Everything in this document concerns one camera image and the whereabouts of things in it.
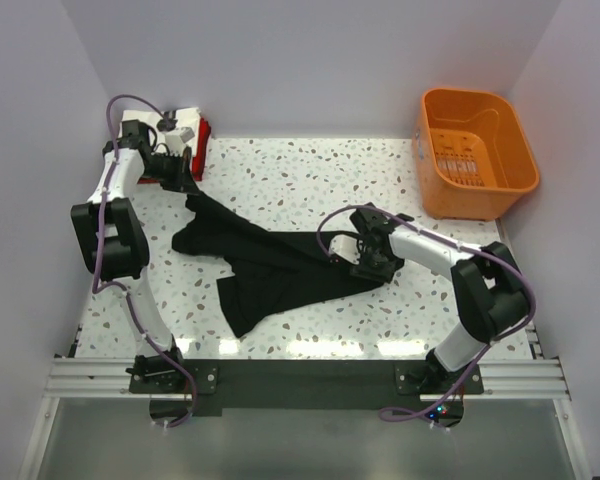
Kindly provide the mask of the black t shirt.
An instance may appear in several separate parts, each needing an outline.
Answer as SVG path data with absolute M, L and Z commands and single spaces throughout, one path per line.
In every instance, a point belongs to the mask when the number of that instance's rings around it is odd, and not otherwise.
M 233 275 L 216 281 L 221 311 L 235 337 L 265 317 L 384 285 L 355 277 L 327 259 L 313 232 L 267 231 L 204 193 L 189 195 L 194 219 L 172 237 L 172 249 L 226 261 Z

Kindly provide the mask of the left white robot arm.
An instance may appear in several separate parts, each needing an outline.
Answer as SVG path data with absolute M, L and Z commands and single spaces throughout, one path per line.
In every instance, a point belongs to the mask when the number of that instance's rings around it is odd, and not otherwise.
M 198 194 L 190 164 L 192 149 L 157 153 L 153 127 L 128 120 L 103 148 L 104 169 L 89 199 L 71 208 L 71 221 L 92 292 L 113 289 L 134 335 L 136 354 L 127 369 L 138 384 L 175 393 L 192 385 L 180 349 L 163 321 L 148 280 L 150 248 L 133 208 L 132 196 L 143 177 L 166 191 Z

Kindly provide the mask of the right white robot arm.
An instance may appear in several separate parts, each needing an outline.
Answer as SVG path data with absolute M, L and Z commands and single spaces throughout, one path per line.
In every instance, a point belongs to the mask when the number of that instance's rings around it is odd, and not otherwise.
M 410 261 L 452 284 L 459 323 L 427 352 L 421 367 L 406 375 L 419 393 L 449 392 L 486 347 L 534 310 L 530 288 L 501 242 L 464 244 L 371 204 L 355 209 L 350 221 L 358 234 L 352 275 L 389 283 Z

